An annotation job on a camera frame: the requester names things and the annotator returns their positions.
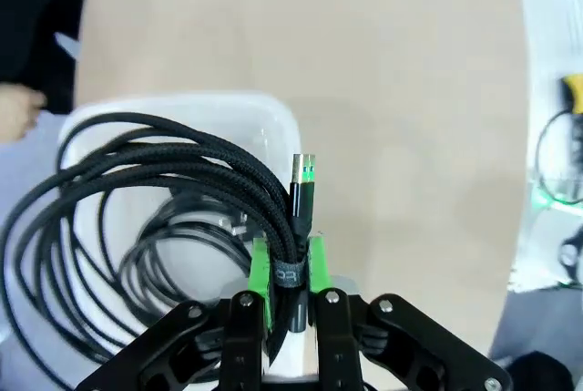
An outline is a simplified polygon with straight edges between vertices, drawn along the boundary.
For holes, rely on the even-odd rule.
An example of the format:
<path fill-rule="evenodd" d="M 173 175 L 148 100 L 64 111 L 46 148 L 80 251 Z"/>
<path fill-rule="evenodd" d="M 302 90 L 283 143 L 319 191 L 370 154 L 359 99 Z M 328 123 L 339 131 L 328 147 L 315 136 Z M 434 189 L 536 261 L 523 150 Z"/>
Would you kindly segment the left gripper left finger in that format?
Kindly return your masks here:
<path fill-rule="evenodd" d="M 212 306 L 179 304 L 78 384 L 78 390 L 184 390 L 213 371 L 219 390 L 261 388 L 266 331 L 262 294 Z"/>

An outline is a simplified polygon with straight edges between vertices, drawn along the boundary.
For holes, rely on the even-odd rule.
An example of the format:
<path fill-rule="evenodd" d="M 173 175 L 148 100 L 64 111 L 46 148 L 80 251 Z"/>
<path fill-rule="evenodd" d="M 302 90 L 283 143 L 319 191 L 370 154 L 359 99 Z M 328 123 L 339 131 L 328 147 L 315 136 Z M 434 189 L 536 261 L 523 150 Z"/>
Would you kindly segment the person's right hand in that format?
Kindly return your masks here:
<path fill-rule="evenodd" d="M 2 143 L 22 139 L 36 126 L 38 116 L 46 105 L 46 97 L 32 88 L 17 84 L 1 84 Z"/>

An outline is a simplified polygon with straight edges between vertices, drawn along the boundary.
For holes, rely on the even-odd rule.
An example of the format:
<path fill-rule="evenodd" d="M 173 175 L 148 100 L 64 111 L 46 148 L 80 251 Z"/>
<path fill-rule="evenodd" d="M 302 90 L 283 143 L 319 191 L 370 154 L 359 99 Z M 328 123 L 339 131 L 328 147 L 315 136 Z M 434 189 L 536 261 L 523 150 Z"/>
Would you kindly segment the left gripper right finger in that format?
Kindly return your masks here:
<path fill-rule="evenodd" d="M 307 254 L 322 390 L 364 390 L 361 360 L 409 390 L 506 390 L 507 372 L 394 293 L 371 302 L 336 287 L 321 236 Z"/>

